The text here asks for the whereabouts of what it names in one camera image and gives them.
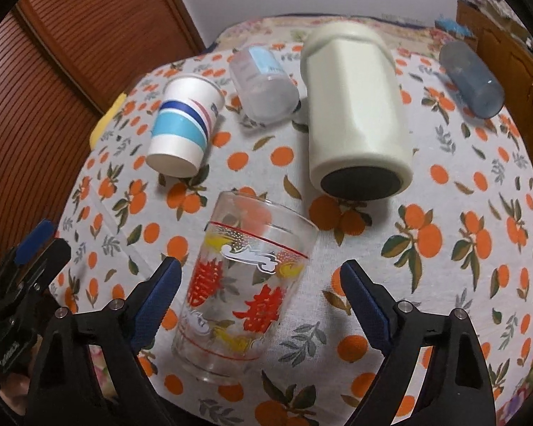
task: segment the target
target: cup bottom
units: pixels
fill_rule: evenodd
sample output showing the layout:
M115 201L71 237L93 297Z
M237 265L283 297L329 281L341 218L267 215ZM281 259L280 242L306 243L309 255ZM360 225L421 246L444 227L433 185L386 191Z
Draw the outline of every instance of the cup bottom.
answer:
M214 373L213 371L196 365L194 362L186 358L184 354L180 353L177 348L174 348L173 354L176 356L182 368L197 379L210 384L218 384L220 386L234 386L239 383L239 380L232 378L231 376Z
M176 335L172 352L188 373L212 384L238 384L247 371L248 361L232 360L207 352L191 343L180 332Z

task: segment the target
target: yellow sponge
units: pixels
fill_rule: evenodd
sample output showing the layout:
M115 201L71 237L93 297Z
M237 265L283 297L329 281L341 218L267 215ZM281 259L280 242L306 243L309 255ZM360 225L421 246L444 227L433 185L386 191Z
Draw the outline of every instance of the yellow sponge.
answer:
M108 123L114 118L114 116L117 114L119 109L124 104L124 101L126 101L126 94L121 93L116 101L112 104L111 108L107 111L107 113L104 114L103 118L101 118L97 126L95 126L95 129L91 132L91 136L89 137L89 145L91 146L91 150L95 148L95 145L97 144L97 141L99 138L103 135L104 129L107 127Z

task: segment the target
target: patterned drinking glass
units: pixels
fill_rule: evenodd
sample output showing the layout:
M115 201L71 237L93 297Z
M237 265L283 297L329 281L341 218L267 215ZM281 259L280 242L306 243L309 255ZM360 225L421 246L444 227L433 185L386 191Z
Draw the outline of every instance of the patterned drinking glass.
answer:
M219 194L173 343L188 371L237 382L267 348L317 235L314 224L282 205Z

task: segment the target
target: blue label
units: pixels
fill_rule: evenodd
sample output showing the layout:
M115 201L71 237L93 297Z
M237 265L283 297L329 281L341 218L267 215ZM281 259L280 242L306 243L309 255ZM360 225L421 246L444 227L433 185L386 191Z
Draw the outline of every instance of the blue label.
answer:
M260 47L249 48L249 53L259 72L261 73L285 73L279 61L276 60L272 52Z
M181 136L197 144L204 152L208 146L201 127L190 116L170 109L161 110L156 118L152 136L158 135Z

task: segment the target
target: paper cup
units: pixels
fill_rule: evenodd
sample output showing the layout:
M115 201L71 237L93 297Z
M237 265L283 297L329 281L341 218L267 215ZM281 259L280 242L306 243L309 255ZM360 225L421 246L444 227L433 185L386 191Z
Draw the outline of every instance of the paper cup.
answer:
M163 93L146 163L167 176L197 174L224 105L225 98L212 80L196 73L174 77Z

